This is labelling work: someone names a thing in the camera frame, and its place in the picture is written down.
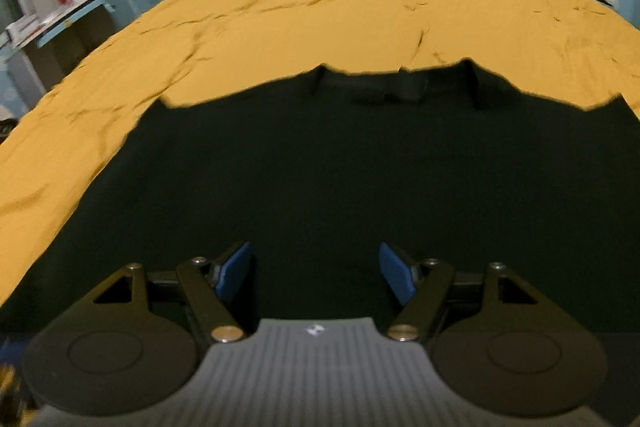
round black disc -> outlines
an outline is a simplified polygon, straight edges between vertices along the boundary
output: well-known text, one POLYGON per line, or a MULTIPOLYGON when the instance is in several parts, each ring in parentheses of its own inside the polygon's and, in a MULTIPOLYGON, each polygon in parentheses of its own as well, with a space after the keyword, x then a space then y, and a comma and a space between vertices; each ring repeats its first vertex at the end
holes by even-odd
POLYGON ((189 380, 197 360, 187 331, 146 312, 126 323, 106 320, 80 332, 43 331, 29 345, 23 370, 39 401, 75 414, 106 416, 165 399, 189 380))
POLYGON ((557 415, 583 405, 604 381, 607 367, 589 333, 495 333, 465 331, 464 325, 438 336, 431 358, 461 397, 523 417, 557 415))

metal screw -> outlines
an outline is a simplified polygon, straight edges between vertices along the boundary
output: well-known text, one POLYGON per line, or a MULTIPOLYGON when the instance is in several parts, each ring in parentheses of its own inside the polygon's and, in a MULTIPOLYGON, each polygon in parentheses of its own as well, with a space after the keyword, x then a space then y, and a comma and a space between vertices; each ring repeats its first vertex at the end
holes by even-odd
POLYGON ((216 342, 226 344, 239 341, 244 337, 244 331, 237 326, 218 326, 211 331, 211 336, 216 342))
POLYGON ((414 341, 419 335, 418 328, 409 324, 398 324, 386 330, 386 336, 398 342, 414 341))

gray gripper base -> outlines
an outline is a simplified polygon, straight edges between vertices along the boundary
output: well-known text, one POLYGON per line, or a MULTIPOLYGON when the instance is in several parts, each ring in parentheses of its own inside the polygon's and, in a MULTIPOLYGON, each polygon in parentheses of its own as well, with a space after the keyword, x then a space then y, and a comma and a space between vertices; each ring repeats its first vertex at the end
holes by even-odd
POLYGON ((546 419, 495 415, 437 376, 418 344, 380 335, 371 319, 263 320, 216 344, 180 391, 132 414, 87 418, 44 407, 30 427, 607 427, 583 407, 546 419))

mustard yellow duvet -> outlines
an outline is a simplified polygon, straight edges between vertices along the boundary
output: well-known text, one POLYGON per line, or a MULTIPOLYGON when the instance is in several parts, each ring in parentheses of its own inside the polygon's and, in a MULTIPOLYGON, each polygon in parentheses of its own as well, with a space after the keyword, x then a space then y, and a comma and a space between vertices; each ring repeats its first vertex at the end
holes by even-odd
POLYGON ((581 107, 622 93, 640 114, 640 32, 594 0, 163 2, 0 146, 0 303, 157 98, 200 103, 318 64, 356 73, 463 57, 581 107))

logo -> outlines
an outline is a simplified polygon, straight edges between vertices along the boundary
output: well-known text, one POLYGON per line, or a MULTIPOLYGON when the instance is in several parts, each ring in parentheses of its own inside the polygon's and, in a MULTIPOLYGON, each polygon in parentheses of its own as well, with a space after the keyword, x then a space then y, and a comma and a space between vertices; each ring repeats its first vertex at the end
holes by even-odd
POLYGON ((312 324, 308 328, 306 328, 305 331, 312 337, 318 338, 326 331, 326 328, 324 326, 321 326, 320 324, 312 324))

